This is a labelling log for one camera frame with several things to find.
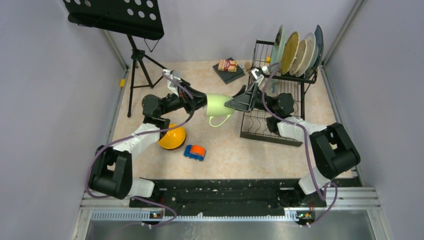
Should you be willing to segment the teal square plate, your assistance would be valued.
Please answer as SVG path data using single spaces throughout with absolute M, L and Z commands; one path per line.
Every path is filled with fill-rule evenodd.
M 314 72 L 317 71 L 317 68 L 321 62 L 323 51 L 324 51 L 324 36 L 323 31 L 320 25 L 316 26 L 315 32 L 315 50 L 312 56 L 312 61 L 310 66 L 307 69 L 307 77 L 310 78 Z

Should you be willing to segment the cream floral ceramic plate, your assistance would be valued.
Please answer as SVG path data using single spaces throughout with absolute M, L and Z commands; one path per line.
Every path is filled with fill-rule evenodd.
M 299 71 L 299 68 L 302 64 L 302 61 L 305 55 L 306 48 L 307 48 L 307 41 L 303 39 L 299 42 L 294 61 L 288 72 L 291 76 L 294 76 Z

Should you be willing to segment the black wire dish rack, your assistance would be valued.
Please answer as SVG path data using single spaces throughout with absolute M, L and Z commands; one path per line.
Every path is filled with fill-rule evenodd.
M 260 68 L 262 66 L 268 66 L 266 63 L 267 57 L 272 54 L 274 43 L 271 41 L 257 40 L 253 50 L 253 57 L 251 66 L 254 68 Z M 281 75 L 277 73 L 273 78 L 280 80 L 279 94 L 287 93 L 291 94 L 294 100 L 294 113 L 291 115 L 298 119 L 305 119 L 306 113 L 306 101 L 305 96 L 310 85 L 314 84 L 317 80 L 318 71 L 316 70 L 311 77 L 302 75 L 301 77 L 295 77 L 289 74 Z M 281 137 L 269 131 L 267 126 L 267 118 L 271 115 L 263 110 L 253 109 L 250 112 L 244 112 L 242 116 L 240 137 L 263 141 L 269 143 L 276 143 L 288 146 L 299 147 L 302 145 L 301 142 L 291 138 Z

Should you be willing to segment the light green round plate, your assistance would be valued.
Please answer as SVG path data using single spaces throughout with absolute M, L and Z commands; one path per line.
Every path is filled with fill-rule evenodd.
M 282 59 L 286 43 L 286 30 L 284 25 L 280 25 L 277 35 L 275 37 L 274 45 L 270 56 L 270 64 L 279 63 Z

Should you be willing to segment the yellow-rimmed patterned plate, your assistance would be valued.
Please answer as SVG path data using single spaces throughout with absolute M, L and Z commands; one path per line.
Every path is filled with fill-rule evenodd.
M 283 50 L 283 54 L 282 54 L 282 58 L 281 58 L 281 66 L 280 66 L 280 73 L 281 75 L 285 75 L 289 72 L 289 69 L 291 68 L 297 51 L 298 51 L 298 47 L 299 47 L 299 42 L 300 42 L 300 34 L 298 31 L 294 31 L 289 38 L 287 39 L 285 46 L 284 46 L 284 50 Z

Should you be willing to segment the blue orange toy car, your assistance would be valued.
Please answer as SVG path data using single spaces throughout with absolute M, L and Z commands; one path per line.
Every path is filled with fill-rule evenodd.
M 206 156 L 206 149 L 200 145 L 189 144 L 186 146 L 183 155 L 186 158 L 194 159 L 199 162 L 203 162 Z

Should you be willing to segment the beige mug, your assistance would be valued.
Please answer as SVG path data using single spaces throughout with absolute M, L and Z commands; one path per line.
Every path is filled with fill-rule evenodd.
M 280 94 L 281 81 L 279 79 L 269 77 L 265 81 L 264 92 L 269 97 L 276 97 Z

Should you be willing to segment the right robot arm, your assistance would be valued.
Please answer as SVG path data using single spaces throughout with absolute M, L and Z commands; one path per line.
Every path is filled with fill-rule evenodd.
M 241 89 L 224 105 L 237 111 L 266 111 L 271 115 L 266 120 L 271 133 L 304 143 L 309 172 L 297 182 L 293 200 L 307 206 L 313 193 L 320 194 L 331 180 L 357 166 L 361 157 L 342 124 L 322 125 L 296 118 L 292 116 L 294 104 L 292 94 L 271 97 L 255 83 L 248 91 Z

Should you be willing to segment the yellow bowl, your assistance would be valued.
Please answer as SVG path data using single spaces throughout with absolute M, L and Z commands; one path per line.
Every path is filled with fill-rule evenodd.
M 165 150 L 175 150 L 181 147 L 187 138 L 184 127 L 180 126 L 169 130 L 159 141 L 158 144 Z

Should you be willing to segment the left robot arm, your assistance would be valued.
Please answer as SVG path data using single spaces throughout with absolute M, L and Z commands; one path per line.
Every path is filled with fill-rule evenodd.
M 142 124 L 129 136 L 97 148 L 87 172 L 85 192 L 99 199 L 141 197 L 147 206 L 156 206 L 161 194 L 154 189 L 153 181 L 133 176 L 133 160 L 172 129 L 170 120 L 163 115 L 184 108 L 191 118 L 206 103 L 206 94 L 190 87 L 178 88 L 162 98 L 146 95 L 142 99 Z

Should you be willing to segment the light green mug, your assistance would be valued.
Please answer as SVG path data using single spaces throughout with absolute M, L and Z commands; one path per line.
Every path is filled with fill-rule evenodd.
M 204 116 L 209 118 L 209 125 L 217 128 L 225 123 L 235 112 L 235 109 L 227 107 L 226 102 L 232 100 L 233 97 L 224 94 L 207 93 L 206 105 L 203 107 Z M 212 124 L 212 119 L 217 117 L 225 117 L 225 119 L 217 124 Z

